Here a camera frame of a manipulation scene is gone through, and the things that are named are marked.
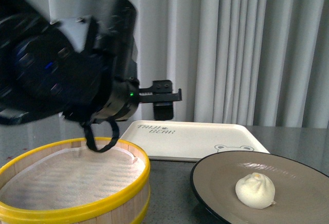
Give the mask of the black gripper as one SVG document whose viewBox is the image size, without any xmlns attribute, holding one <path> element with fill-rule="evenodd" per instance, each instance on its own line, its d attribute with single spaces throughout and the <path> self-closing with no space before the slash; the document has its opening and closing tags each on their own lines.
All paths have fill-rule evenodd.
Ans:
<svg viewBox="0 0 329 224">
<path fill-rule="evenodd" d="M 139 81 L 130 77 L 123 82 L 114 79 L 111 94 L 97 112 L 97 120 L 125 121 L 131 117 L 138 103 L 152 103 L 154 120 L 172 120 L 173 103 L 182 100 L 182 90 L 173 92 L 171 80 L 156 80 L 148 88 L 139 89 Z"/>
</svg>

